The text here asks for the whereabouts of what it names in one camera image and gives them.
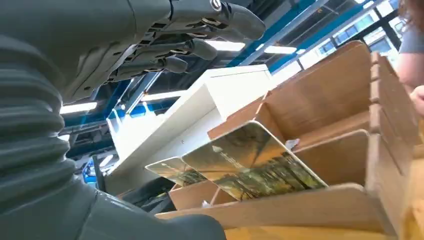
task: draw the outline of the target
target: gray robot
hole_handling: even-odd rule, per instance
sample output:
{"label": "gray robot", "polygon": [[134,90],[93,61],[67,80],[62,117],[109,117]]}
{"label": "gray robot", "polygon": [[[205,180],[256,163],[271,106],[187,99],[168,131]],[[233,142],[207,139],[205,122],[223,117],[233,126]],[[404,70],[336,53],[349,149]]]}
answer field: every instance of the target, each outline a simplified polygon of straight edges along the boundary
{"label": "gray robot", "polygon": [[2,240],[225,239],[211,217],[159,220],[76,180],[62,103],[145,71],[212,59],[203,39],[258,39],[264,24],[219,0],[0,0]]}

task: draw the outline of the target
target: ceiling light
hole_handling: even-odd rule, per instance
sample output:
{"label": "ceiling light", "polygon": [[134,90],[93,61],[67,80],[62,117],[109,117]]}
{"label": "ceiling light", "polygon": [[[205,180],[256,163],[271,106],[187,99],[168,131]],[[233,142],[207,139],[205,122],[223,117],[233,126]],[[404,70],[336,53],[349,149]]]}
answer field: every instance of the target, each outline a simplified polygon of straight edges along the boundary
{"label": "ceiling light", "polygon": [[69,134],[59,136],[59,138],[62,139],[63,141],[69,141],[69,137],[70,137]]}
{"label": "ceiling light", "polygon": [[60,114],[70,114],[76,112],[90,111],[97,107],[97,102],[88,102],[82,104],[63,106],[60,109]]}
{"label": "ceiling light", "polygon": [[300,55],[300,54],[303,54],[304,52],[306,52],[305,49],[299,49],[299,50],[297,50],[296,53]]}
{"label": "ceiling light", "polygon": [[146,94],[141,98],[141,101],[148,102],[148,101],[154,101],[154,100],[181,97],[185,92],[186,90],[170,91],[170,92],[157,93],[157,94]]}
{"label": "ceiling light", "polygon": [[239,52],[246,45],[242,42],[231,42],[231,41],[206,40],[205,42],[207,42],[209,45],[211,45],[218,51],[231,51],[231,52]]}
{"label": "ceiling light", "polygon": [[113,155],[109,155],[101,161],[101,163],[98,165],[99,167],[103,168],[104,166],[108,165],[108,163],[114,158]]}
{"label": "ceiling light", "polygon": [[291,46],[269,46],[265,48],[267,54],[292,54],[296,52],[297,48]]}
{"label": "ceiling light", "polygon": [[373,4],[374,4],[374,1],[369,1],[363,5],[363,9],[367,9],[371,7]]}

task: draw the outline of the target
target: gray shirt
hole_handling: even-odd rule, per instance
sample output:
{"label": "gray shirt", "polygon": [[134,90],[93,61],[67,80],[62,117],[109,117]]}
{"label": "gray shirt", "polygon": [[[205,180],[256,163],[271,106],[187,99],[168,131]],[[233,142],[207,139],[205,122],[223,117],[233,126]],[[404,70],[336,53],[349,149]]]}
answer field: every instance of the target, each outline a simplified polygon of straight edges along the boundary
{"label": "gray shirt", "polygon": [[424,53],[424,34],[415,28],[410,28],[403,34],[400,53]]}

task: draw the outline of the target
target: person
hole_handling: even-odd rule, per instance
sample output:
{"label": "person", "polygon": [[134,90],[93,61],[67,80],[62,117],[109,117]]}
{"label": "person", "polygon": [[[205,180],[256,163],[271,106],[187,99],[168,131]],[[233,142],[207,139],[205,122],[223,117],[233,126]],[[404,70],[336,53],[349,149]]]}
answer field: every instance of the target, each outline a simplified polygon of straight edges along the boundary
{"label": "person", "polygon": [[407,30],[399,50],[397,74],[417,112],[424,117],[424,1],[401,0]]}

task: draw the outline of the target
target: cardboard box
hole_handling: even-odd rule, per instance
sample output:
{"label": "cardboard box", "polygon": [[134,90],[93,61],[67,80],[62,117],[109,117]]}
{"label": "cardboard box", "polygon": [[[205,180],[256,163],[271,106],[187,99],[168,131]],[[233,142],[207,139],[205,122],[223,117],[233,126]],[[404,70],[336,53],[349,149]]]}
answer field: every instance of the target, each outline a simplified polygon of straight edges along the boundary
{"label": "cardboard box", "polygon": [[209,136],[251,119],[268,123],[281,139],[300,139],[295,154],[329,187],[157,217],[206,214],[228,229],[279,225],[400,234],[418,123],[385,57],[350,42],[236,112]]}

